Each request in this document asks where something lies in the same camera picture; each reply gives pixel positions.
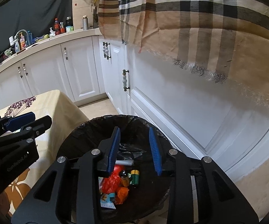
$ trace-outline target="purple flower pattern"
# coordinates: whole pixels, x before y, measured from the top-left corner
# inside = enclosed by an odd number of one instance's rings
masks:
[[[11,117],[17,116],[23,110],[25,110],[26,108],[29,108],[35,100],[36,100],[36,96],[33,96],[33,97],[23,99],[21,101],[18,101],[16,103],[10,105],[9,108],[7,109],[4,117],[5,116],[11,116]]]

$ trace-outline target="orange flower print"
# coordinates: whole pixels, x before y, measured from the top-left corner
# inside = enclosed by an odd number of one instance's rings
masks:
[[[30,169],[27,168],[20,176],[18,176],[6,189],[5,192],[8,196],[9,202],[13,203],[13,207],[16,210],[19,204],[23,201],[25,196],[31,190],[29,185],[20,183],[24,181],[29,173]]]

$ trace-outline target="black plastic bag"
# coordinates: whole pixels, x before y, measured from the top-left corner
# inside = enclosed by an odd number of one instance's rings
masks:
[[[110,138],[115,126],[121,130],[117,159],[133,159],[134,166],[139,168],[140,180],[139,186],[129,191],[126,201],[115,205],[116,210],[102,208],[102,218],[109,224],[132,222],[160,209],[168,197],[171,182],[168,177],[158,177],[154,169],[149,144],[149,128],[153,125],[136,116],[107,115],[85,122],[66,138],[57,157],[81,157],[97,148],[101,140]],[[159,129],[157,135],[168,142]]]

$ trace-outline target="countertop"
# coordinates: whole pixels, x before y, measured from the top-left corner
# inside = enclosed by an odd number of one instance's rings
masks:
[[[10,67],[11,65],[15,64],[16,62],[22,60],[23,58],[26,58],[34,53],[37,53],[41,50],[47,49],[49,47],[65,43],[70,40],[75,40],[75,39],[80,39],[84,37],[89,37],[89,36],[95,36],[95,35],[102,35],[99,28],[97,29],[89,29],[89,30],[82,30],[78,29],[75,31],[67,32],[64,34],[57,35],[52,38],[45,39],[41,42],[38,42],[28,48],[26,48],[25,51],[17,54],[14,54],[4,60],[2,64],[0,65],[0,73]]]

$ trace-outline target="tablecloth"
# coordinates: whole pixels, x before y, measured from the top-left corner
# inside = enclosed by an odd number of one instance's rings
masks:
[[[0,110],[0,116],[18,116],[33,112],[36,119],[49,115],[52,125],[49,130],[36,138],[39,159],[17,177],[7,188],[10,212],[22,202],[47,168],[55,161],[57,152],[66,137],[81,123],[89,119],[62,92],[53,90],[16,102]]]

